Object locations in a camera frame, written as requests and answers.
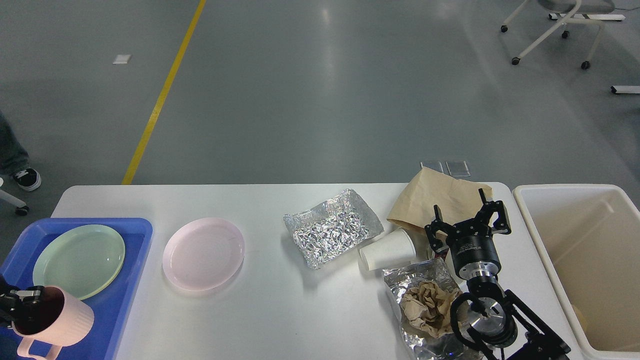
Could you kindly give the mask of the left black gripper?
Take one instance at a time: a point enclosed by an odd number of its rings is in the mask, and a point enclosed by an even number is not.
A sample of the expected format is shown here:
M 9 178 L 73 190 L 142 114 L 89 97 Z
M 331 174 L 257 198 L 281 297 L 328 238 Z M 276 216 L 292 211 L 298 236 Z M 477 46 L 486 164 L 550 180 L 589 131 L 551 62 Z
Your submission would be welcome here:
M 45 287 L 34 285 L 21 290 L 0 276 L 0 326 L 10 328 L 13 321 L 34 321 Z

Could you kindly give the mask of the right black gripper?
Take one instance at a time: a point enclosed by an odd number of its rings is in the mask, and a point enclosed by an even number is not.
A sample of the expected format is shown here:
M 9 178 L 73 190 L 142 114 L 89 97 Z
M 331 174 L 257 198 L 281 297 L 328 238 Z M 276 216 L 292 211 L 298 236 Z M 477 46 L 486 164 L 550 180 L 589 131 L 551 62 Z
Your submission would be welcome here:
M 455 275 L 462 280 L 478 276 L 494 277 L 502 270 L 493 236 L 510 235 L 512 228 L 502 200 L 489 200 L 482 188 L 478 189 L 482 207 L 470 220 L 471 235 L 453 237 L 458 229 L 442 219 L 441 208 L 435 204 L 434 220 L 424 227 L 430 249 L 443 255 L 449 249 Z

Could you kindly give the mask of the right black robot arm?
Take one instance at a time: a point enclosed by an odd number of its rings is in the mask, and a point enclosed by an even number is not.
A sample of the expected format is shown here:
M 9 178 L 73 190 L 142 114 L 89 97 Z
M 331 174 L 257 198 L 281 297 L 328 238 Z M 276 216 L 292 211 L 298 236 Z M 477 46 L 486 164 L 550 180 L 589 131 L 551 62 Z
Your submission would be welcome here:
M 525 343 L 512 353 L 512 360 L 566 360 L 570 346 L 562 337 L 514 292 L 500 286 L 502 265 L 493 237 L 509 235 L 512 229 L 504 203 L 487 199 L 482 189 L 478 193 L 482 206 L 473 218 L 446 223 L 435 205 L 434 220 L 424 228 L 434 255 L 450 258 L 455 276 L 467 286 L 450 308 L 455 337 L 494 360 L 494 350 L 512 346 L 524 328 Z

